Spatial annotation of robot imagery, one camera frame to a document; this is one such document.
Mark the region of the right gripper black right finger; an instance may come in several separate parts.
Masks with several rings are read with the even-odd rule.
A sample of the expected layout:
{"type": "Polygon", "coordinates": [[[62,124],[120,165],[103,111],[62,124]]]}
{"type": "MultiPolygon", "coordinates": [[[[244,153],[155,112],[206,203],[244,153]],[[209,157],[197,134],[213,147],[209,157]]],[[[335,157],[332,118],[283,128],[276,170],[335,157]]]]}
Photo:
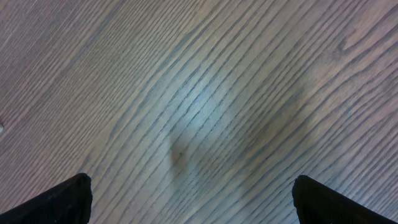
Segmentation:
{"type": "Polygon", "coordinates": [[[295,179],[292,196],[301,224],[397,224],[306,175],[295,179]]]}

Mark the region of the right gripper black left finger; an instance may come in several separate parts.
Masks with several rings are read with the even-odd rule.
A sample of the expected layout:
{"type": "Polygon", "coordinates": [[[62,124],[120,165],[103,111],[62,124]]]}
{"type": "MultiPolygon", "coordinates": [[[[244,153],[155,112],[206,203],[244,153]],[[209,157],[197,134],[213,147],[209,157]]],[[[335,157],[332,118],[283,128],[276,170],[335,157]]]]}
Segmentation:
{"type": "Polygon", "coordinates": [[[91,178],[79,173],[1,214],[1,224],[87,224],[91,217],[91,178]]]}

